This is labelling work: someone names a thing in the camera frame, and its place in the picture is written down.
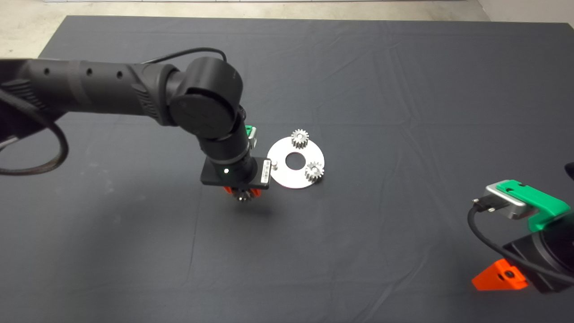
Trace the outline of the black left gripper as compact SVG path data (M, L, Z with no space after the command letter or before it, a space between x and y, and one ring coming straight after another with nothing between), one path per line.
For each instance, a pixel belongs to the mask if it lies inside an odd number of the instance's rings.
M224 187L228 194L238 189L251 189L252 196L261 196L261 189L268 189L271 160L262 157L245 157L232 164L217 164L206 159L200 180L202 184Z

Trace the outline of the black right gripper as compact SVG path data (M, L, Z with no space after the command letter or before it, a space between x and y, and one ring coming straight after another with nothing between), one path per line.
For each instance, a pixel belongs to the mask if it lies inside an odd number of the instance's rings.
M547 270L573 276L573 236L567 232L539 231L504 245L504 249ZM568 284L506 259L495 261L475 276L471 283L478 291L522 290L529 286L527 280L543 294L558 293L570 288Z

